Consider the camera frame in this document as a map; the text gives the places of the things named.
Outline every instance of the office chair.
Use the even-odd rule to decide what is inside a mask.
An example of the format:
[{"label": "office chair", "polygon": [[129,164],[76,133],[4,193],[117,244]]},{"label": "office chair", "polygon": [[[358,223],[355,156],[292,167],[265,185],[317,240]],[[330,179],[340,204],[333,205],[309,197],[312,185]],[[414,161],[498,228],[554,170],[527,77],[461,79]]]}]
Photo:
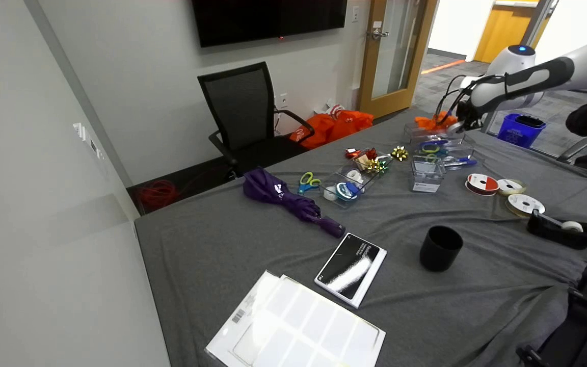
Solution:
[{"label": "office chair", "polygon": [[[211,141],[230,166],[230,177],[305,151],[299,142],[312,137],[315,128],[290,111],[275,111],[267,63],[200,75],[197,82],[219,127]],[[295,142],[274,137],[275,115],[287,115],[308,133]]]}]

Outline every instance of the gray fabric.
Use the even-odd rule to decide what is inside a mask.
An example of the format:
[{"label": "gray fabric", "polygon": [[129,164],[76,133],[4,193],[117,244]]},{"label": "gray fabric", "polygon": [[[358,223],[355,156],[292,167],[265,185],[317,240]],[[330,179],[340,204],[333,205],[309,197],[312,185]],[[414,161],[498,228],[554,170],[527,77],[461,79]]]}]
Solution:
[{"label": "gray fabric", "polygon": [[[392,148],[410,137],[410,112],[270,167],[295,189],[312,170],[333,182],[345,148]],[[357,313],[388,333],[377,365],[517,365],[515,345],[543,341],[567,313],[587,251],[527,233],[501,197],[467,191],[468,171],[520,179],[548,212],[587,221],[587,179],[558,164],[482,133],[465,142],[479,166],[449,171],[438,193],[410,191],[410,164],[370,185],[351,208],[309,196],[351,233],[389,251]],[[290,275],[323,295],[315,275],[337,240],[279,205],[250,201],[235,179],[137,223],[171,365],[217,365],[205,342],[263,271]],[[418,251],[432,224],[461,233],[465,248],[445,274],[429,274]]]}]

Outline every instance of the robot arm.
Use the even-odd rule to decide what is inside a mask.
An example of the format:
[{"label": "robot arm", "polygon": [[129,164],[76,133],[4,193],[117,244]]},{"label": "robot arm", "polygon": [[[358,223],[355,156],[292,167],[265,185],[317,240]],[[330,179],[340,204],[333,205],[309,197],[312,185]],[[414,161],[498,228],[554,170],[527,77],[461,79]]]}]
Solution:
[{"label": "robot arm", "polygon": [[501,102],[545,90],[587,90],[587,44],[552,61],[520,70],[515,74],[486,75],[461,91],[457,116],[461,128],[476,128],[482,115],[495,111]]}]

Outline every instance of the television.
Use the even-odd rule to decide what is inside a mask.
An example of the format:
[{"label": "television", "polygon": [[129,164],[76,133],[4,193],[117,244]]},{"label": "television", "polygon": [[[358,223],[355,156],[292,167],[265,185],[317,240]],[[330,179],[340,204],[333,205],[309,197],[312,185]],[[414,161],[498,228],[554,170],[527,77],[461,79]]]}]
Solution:
[{"label": "television", "polygon": [[192,0],[201,46],[343,29],[346,0]]}]

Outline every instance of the wall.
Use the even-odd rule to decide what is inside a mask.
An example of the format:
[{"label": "wall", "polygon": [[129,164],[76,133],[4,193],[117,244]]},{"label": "wall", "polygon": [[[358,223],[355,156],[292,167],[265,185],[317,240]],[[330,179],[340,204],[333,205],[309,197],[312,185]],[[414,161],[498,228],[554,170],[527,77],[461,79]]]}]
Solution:
[{"label": "wall", "polygon": [[545,29],[536,60],[546,61],[587,44],[587,1],[561,0]]},{"label": "wall", "polygon": [[430,48],[476,57],[493,0],[440,0]]},{"label": "wall", "polygon": [[367,0],[349,0],[346,26],[290,38],[200,48],[188,0],[38,0],[130,183],[213,156],[217,130],[195,75],[265,60],[275,93],[304,116],[352,102]]},{"label": "wall", "polygon": [[92,130],[24,1],[0,0],[0,367],[165,367],[129,197],[74,122]]}]

